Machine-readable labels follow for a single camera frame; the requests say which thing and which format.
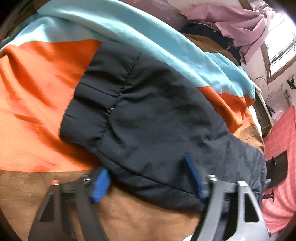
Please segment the dark navy puffer jacket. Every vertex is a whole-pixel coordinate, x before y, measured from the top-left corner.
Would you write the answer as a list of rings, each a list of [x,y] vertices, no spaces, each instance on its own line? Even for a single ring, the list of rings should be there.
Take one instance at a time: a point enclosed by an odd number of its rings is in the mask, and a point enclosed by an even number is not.
[[[260,150],[230,133],[184,76],[123,44],[99,46],[65,111],[60,138],[96,155],[123,189],[165,208],[204,208],[185,154],[221,181],[245,181],[262,200]]]

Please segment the dark clothes pile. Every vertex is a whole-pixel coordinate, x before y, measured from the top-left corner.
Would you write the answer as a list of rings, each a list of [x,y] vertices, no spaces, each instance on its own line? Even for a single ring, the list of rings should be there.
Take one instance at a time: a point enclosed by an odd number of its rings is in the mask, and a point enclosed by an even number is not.
[[[181,28],[181,33],[204,52],[222,54],[236,66],[241,65],[241,56],[233,40],[224,37],[219,30],[205,24],[190,23]]]

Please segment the black office chair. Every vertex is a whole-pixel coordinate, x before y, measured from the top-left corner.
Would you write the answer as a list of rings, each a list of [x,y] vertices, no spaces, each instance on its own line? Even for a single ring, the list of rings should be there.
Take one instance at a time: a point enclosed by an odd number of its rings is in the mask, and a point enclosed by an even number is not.
[[[286,178],[288,174],[288,161],[287,161],[287,150],[284,150],[278,156],[266,161],[267,176],[266,179],[270,180],[267,185],[267,189],[271,189],[271,193],[264,195],[263,199],[271,198],[274,202],[274,190],[273,188],[280,185]]]

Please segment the wooden desk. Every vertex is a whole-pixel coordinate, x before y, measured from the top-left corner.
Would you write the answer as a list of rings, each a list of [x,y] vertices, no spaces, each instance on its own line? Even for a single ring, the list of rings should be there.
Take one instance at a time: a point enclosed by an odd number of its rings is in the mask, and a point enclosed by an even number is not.
[[[261,126],[262,137],[266,138],[274,124],[259,90],[255,92],[255,102],[252,106],[255,108],[256,116]]]

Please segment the colourful block bed sheet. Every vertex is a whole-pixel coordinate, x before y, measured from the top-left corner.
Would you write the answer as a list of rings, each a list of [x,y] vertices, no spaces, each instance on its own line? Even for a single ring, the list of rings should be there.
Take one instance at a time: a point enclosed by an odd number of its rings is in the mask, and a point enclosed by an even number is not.
[[[208,53],[149,13],[122,1],[48,1],[1,42],[1,215],[28,240],[52,181],[73,182],[105,168],[84,147],[60,138],[74,91],[99,46],[112,41],[166,63],[212,104],[230,133],[262,153],[249,112],[255,84],[241,66]],[[169,209],[123,189],[112,178],[94,204],[108,240],[191,240],[202,212]],[[69,203],[77,240],[85,240],[76,203]],[[229,216],[225,201],[214,240]]]

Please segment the pink hanging curtain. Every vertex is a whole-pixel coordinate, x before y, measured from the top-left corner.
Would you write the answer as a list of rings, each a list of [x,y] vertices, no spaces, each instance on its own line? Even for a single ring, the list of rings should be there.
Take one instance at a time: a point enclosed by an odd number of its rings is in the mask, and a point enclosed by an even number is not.
[[[232,39],[241,61],[247,64],[264,43],[276,12],[269,6],[249,10],[207,3],[184,9],[181,14],[189,21],[211,25],[223,37]]]

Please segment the pink checked wall cloth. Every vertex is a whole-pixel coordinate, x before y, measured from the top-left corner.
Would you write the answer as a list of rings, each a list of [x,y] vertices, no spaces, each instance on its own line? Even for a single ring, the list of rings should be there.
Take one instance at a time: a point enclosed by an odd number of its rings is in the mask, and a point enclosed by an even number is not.
[[[284,229],[295,213],[295,108],[290,106],[264,139],[270,186],[262,213],[271,233]]]

